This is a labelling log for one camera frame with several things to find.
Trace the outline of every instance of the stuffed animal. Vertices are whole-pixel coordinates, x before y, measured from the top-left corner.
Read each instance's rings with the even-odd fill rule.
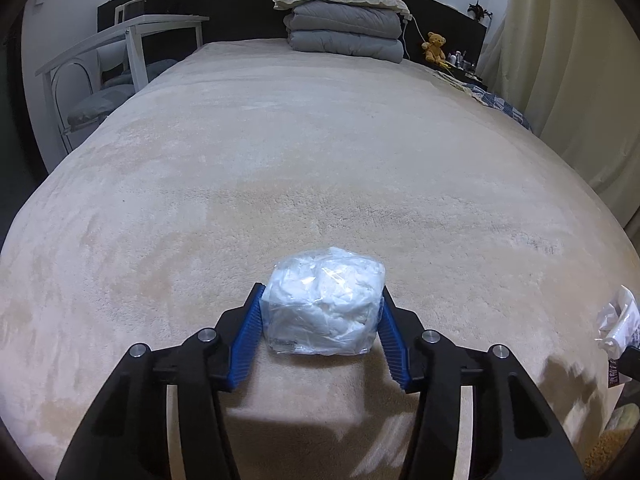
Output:
[[[435,34],[434,32],[430,32],[427,34],[427,38],[429,38],[428,43],[422,44],[422,49],[424,50],[424,57],[427,61],[431,61],[432,63],[442,63],[446,61],[444,56],[444,52],[440,48],[443,46],[447,40],[445,40],[441,35]]]

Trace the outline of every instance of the white plastic package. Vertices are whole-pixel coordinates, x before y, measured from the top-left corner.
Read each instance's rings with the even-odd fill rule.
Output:
[[[616,297],[596,318],[600,338],[599,348],[609,359],[620,359],[628,346],[640,348],[640,312],[636,298],[626,286],[620,285]]]
[[[385,266],[337,247],[276,264],[260,298],[276,352],[357,355],[369,351],[381,313]]]

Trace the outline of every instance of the curtain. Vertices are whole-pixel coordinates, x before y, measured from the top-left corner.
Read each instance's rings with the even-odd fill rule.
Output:
[[[478,73],[632,238],[640,230],[630,222],[640,207],[640,40],[615,1],[509,0]]]

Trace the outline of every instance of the white desk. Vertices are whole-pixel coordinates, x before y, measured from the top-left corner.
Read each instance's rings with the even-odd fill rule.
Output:
[[[53,99],[53,91],[51,87],[51,72],[65,63],[73,60],[76,56],[80,56],[85,52],[94,50],[100,46],[104,46],[116,41],[127,40],[127,55],[129,57],[129,67],[131,68],[131,76],[133,86],[136,92],[142,90],[148,83],[146,76],[145,54],[142,50],[142,38],[164,32],[166,30],[174,30],[176,28],[195,28],[196,44],[200,48],[202,46],[202,22],[208,21],[207,16],[187,16],[183,14],[143,14],[136,18],[131,18],[126,22],[113,25],[113,27],[92,35],[86,40],[76,43],[71,48],[65,50],[49,62],[36,70],[35,75],[42,74],[42,82],[44,85],[44,97],[47,110],[51,119],[58,124],[59,119],[56,114],[55,103]]]

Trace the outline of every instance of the teddy bear head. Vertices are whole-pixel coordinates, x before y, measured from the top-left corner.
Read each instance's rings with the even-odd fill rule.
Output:
[[[427,37],[429,38],[429,43],[437,46],[443,46],[445,43],[447,43],[447,40],[445,40],[441,35],[435,34],[434,32],[430,32],[429,34],[427,34]]]

